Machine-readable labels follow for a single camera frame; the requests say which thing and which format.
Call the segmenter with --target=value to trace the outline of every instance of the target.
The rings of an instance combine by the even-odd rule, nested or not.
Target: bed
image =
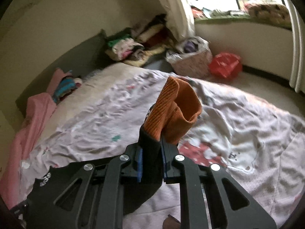
[[[169,75],[176,76],[117,63],[68,96],[20,165],[18,201],[51,166],[123,153],[138,140],[145,115]],[[278,228],[289,227],[292,220],[287,219],[303,209],[305,122],[233,87],[187,80],[199,96],[202,114],[179,142],[179,151],[201,165],[223,165]],[[123,228],[161,228],[168,214],[180,219],[179,197],[179,185],[163,184],[125,216]]]

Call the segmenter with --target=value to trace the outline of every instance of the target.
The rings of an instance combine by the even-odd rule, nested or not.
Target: headboard
[[[44,69],[17,98],[16,105],[25,117],[26,103],[30,96],[45,92],[57,67],[64,72],[72,70],[74,77],[85,77],[95,69],[103,69],[114,63],[106,54],[106,35],[98,35],[72,48]]]

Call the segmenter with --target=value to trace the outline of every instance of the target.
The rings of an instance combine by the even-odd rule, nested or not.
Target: red plastic bag
[[[209,70],[215,76],[233,79],[242,71],[241,58],[232,53],[222,52],[213,58]]]

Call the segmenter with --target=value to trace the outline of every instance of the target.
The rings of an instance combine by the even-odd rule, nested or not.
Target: metal screw
[[[120,160],[122,160],[122,161],[127,161],[128,159],[129,159],[128,155],[121,155],[120,156]]]
[[[177,156],[175,157],[175,159],[176,159],[177,161],[183,161],[183,160],[185,159],[185,157],[182,156],[182,155],[177,155]]]
[[[210,167],[213,171],[219,171],[220,170],[220,166],[218,164],[212,164]]]
[[[85,165],[83,166],[83,169],[84,169],[84,170],[92,170],[92,169],[93,169],[93,165],[92,165],[92,164],[85,164]]]

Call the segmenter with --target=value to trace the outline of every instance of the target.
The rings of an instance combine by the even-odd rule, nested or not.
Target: white curtain
[[[195,35],[194,18],[189,0],[160,0],[167,13],[167,28],[181,41]]]
[[[305,92],[305,24],[291,0],[285,0],[289,10],[293,35],[293,60],[289,84],[298,93]]]

